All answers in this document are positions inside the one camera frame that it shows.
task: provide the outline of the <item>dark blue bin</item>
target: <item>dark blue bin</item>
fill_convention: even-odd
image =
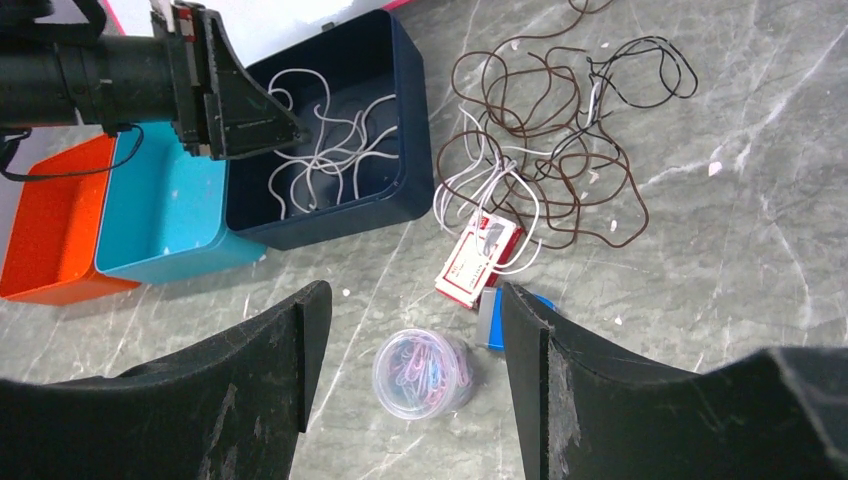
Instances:
[[[267,182],[284,160],[267,153],[231,161],[228,227],[237,235],[287,250],[414,220],[427,213],[435,184],[424,62],[401,24],[390,13],[375,10],[261,60],[247,71],[266,87],[277,72],[288,68],[311,69],[324,75],[332,92],[333,117],[353,119],[357,110],[373,100],[396,94],[396,101],[381,104],[372,112],[368,125],[371,132],[398,126],[396,137],[381,143],[378,150],[398,154],[399,158],[363,160],[360,198],[354,199],[352,189],[345,188],[338,205],[338,180],[316,175],[318,209],[309,213],[296,211],[288,198],[291,181],[303,167],[288,167],[275,177],[275,190],[287,203],[287,216],[282,220],[280,204],[268,192]],[[313,75],[291,74],[281,77],[275,86],[291,93],[294,113],[317,136],[320,121],[312,109],[324,102],[320,80]],[[287,153],[306,155],[312,148],[310,144]],[[352,171],[345,172],[346,186],[352,185]],[[295,197],[302,205],[307,203],[306,194],[305,182],[301,181]]]

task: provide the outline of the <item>turquoise container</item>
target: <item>turquoise container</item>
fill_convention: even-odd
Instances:
[[[170,123],[142,124],[135,156],[111,171],[95,267],[105,275],[162,284],[256,261],[265,246],[225,224],[227,164],[193,157]],[[137,131],[121,133],[113,164]]]

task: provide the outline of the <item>cable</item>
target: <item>cable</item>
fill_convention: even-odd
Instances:
[[[318,208],[318,196],[315,192],[315,188],[312,181],[312,175],[315,172],[320,172],[325,175],[331,175],[338,178],[339,181],[339,189],[336,196],[336,204],[342,203],[342,197],[344,195],[344,172],[348,170],[350,167],[353,167],[353,196],[355,200],[360,198],[360,188],[359,188],[359,166],[362,160],[369,157],[380,157],[380,158],[389,158],[389,159],[397,159],[399,156],[395,154],[388,154],[379,151],[375,151],[374,149],[383,142],[389,135],[397,132],[397,126],[390,127],[383,131],[380,135],[377,136],[375,140],[369,143],[368,138],[368,127],[366,122],[368,120],[368,116],[371,114],[372,110],[374,110],[377,105],[396,99],[394,94],[386,95],[384,97],[380,97],[374,100],[365,110],[358,111],[353,120],[343,119],[343,118],[332,118],[329,116],[330,110],[330,102],[331,102],[331,92],[330,85],[327,82],[327,79],[316,72],[315,70],[303,69],[303,68],[290,68],[286,70],[282,70],[278,72],[271,78],[271,81],[268,82],[268,92],[271,94],[282,94],[288,100],[288,107],[291,110],[294,107],[294,98],[291,93],[288,92],[284,88],[274,87],[274,84],[277,80],[283,75],[290,73],[305,73],[309,75],[313,75],[318,77],[324,86],[324,94],[326,98],[326,102],[323,105],[318,104],[314,107],[313,113],[321,121],[321,127],[319,129],[319,135],[315,140],[315,149],[311,155],[289,155],[282,151],[275,150],[274,153],[277,156],[287,160],[286,162],[279,165],[268,177],[268,192],[271,196],[274,197],[275,200],[280,204],[280,219],[285,219],[287,208],[285,199],[280,196],[274,190],[274,179],[277,174],[285,170],[287,167],[292,165],[302,165],[304,167],[303,171],[298,173],[291,181],[289,185],[289,198],[292,205],[300,210],[303,213],[308,213],[310,211]],[[326,142],[325,134],[327,132],[327,124],[328,123],[337,123],[344,124],[350,126],[350,131],[348,135],[336,145],[331,147],[325,147],[324,143]],[[359,145],[356,146],[353,150],[346,148],[346,145],[354,138],[354,136],[358,136]],[[331,154],[342,154],[342,158],[331,158]],[[297,199],[295,198],[295,190],[297,189],[297,183],[301,180],[305,180],[307,191],[309,192],[309,204],[304,207],[302,206]]]
[[[515,218],[527,238],[511,262],[526,252],[524,247],[528,243],[535,243],[537,248],[531,260],[520,269],[503,270],[514,263],[495,265],[496,271],[504,275],[523,271],[536,260],[542,248],[563,249],[573,245],[581,235],[597,238],[613,248],[622,248],[641,235],[647,229],[650,217],[633,178],[629,156],[604,127],[604,120],[613,113],[604,109],[606,93],[611,89],[625,105],[654,108],[672,97],[690,98],[698,88],[697,75],[689,62],[671,42],[659,36],[626,42],[605,61],[583,57],[589,65],[591,85],[585,100],[588,102],[585,112],[580,108],[585,95],[573,67],[580,65],[577,60],[580,54],[586,53],[585,50],[562,45],[541,52],[528,50],[524,59],[525,64],[529,64],[520,69],[514,68],[499,53],[505,45],[516,40],[561,37],[573,30],[585,16],[608,8],[613,0],[597,8],[592,8],[588,0],[582,6],[574,0],[568,3],[577,15],[564,29],[545,35],[512,36],[499,42],[492,50],[465,53],[456,60],[451,74],[451,88],[461,100],[459,109],[463,115],[463,130],[449,138],[436,156],[436,171],[441,183],[433,199],[434,215],[440,228],[452,234],[456,232],[448,225],[447,217],[456,199],[461,202],[456,210],[460,219],[470,214],[470,206],[474,207],[471,211],[477,215],[478,223],[482,212]],[[660,54],[659,83],[666,94],[658,102],[642,104],[632,101],[618,83],[613,83],[613,67],[622,59],[652,53]],[[459,86],[460,78],[468,80],[467,76],[460,74],[466,63],[480,65],[480,70],[475,69],[479,71],[479,83],[468,90]],[[532,86],[525,85],[530,77],[541,78],[537,78]],[[529,102],[527,92],[537,92]],[[473,115],[464,105],[479,108],[479,113]],[[455,158],[448,151],[453,151],[452,145],[459,139],[462,139],[469,163],[459,173],[445,175],[446,159]],[[472,149],[475,142],[477,150]],[[534,148],[531,144],[536,142],[554,145],[550,149]],[[516,157],[509,158],[505,152]],[[620,172],[604,174],[605,178],[615,178],[611,185],[604,183],[603,188],[611,189],[610,192],[589,195],[579,191],[578,182],[589,178],[588,183],[594,183],[599,176],[597,171],[606,167],[616,167],[615,171]],[[640,211],[641,225],[623,240],[612,240],[607,238],[608,234],[588,228],[586,208],[612,202],[624,190],[632,192]],[[620,237],[621,232],[619,230],[616,236]]]
[[[24,175],[20,173],[13,173],[8,170],[9,164],[12,161],[12,157],[14,157],[15,153],[18,151],[18,146],[20,145],[20,142],[29,138],[29,136],[32,134],[32,130],[27,130],[24,134],[13,138],[11,141],[4,141],[5,145],[3,147],[2,152],[0,152],[0,175],[12,182],[40,182],[43,180],[52,180],[56,178],[80,177],[83,175],[94,175],[97,173],[108,172],[129,162],[135,156],[135,154],[138,153],[138,149],[141,148],[141,143],[144,141],[144,130],[142,130],[142,128],[136,124],[130,125],[130,128],[132,130],[138,131],[138,138],[136,139],[135,144],[133,144],[130,153],[126,156],[126,158],[124,158],[120,162],[117,162],[114,165],[104,168],[97,168],[93,170],[80,170],[77,172],[57,173],[50,175]]]

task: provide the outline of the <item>orange container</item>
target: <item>orange container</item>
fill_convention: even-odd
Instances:
[[[44,160],[32,175],[108,167],[115,139],[101,135]],[[0,277],[0,297],[68,305],[130,290],[138,282],[94,268],[109,173],[24,184]]]

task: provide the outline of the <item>marble countertop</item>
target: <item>marble countertop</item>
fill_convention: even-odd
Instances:
[[[687,370],[704,372],[767,345],[848,343],[846,7],[845,0],[616,0],[551,41],[603,57],[605,43],[662,35],[689,58],[701,88],[688,101],[609,120],[651,212],[645,234],[621,250],[581,240],[543,252],[513,280],[584,327]],[[425,59],[435,152],[460,126],[449,89],[456,57],[519,32],[558,30],[573,12],[552,0],[421,0],[396,14]],[[628,213],[618,215],[623,222]],[[501,356],[474,349],[479,390],[455,415],[401,421],[371,390],[373,354],[398,329],[472,341],[474,313],[432,288],[453,245],[427,215],[69,308],[0,303],[0,375],[29,382],[116,375],[326,279],[335,316],[291,478],[523,478]]]

